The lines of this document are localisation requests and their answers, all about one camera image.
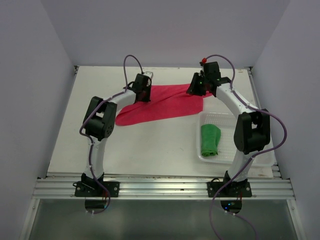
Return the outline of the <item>clear plastic tray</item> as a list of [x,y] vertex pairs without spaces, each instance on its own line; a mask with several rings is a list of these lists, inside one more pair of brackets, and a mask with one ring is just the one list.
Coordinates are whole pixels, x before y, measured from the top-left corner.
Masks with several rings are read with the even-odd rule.
[[[231,165],[235,154],[234,131],[236,118],[232,114],[202,111],[197,115],[195,146],[198,158],[210,164]],[[215,156],[204,157],[201,154],[201,126],[211,124],[221,130],[221,137],[217,147],[218,154]]]

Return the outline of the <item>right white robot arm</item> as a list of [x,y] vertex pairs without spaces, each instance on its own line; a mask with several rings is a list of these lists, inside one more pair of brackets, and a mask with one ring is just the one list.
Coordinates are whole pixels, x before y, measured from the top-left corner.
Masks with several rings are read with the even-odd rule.
[[230,168],[225,172],[223,181],[208,182],[210,197],[238,197],[240,194],[251,197],[248,172],[254,155],[270,143],[270,116],[261,112],[239,94],[232,80],[222,77],[219,64],[204,58],[200,72],[194,73],[187,93],[204,96],[206,93],[222,101],[236,118],[233,141],[235,156]]

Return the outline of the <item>pink towel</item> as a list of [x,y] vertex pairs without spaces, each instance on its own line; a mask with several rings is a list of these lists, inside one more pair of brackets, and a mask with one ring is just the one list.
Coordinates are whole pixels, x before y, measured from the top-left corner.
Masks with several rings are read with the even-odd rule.
[[149,102],[137,102],[123,108],[115,118],[117,126],[190,116],[204,108],[206,96],[187,93],[188,84],[154,85]]

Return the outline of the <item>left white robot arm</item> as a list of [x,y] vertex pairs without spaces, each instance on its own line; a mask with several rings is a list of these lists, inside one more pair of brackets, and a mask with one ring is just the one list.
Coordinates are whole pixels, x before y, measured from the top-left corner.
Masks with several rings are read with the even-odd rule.
[[137,102],[151,100],[153,73],[138,73],[133,82],[123,90],[107,98],[94,96],[86,111],[80,135],[88,139],[88,160],[81,180],[76,183],[77,197],[109,197],[104,185],[104,154],[106,143],[112,134],[117,111]]

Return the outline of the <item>green towel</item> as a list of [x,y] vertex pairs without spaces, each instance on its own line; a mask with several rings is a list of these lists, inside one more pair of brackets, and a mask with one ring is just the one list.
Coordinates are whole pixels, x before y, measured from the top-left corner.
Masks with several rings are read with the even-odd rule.
[[221,130],[214,124],[204,124],[200,128],[201,147],[200,153],[203,157],[218,155],[218,145],[221,139]]

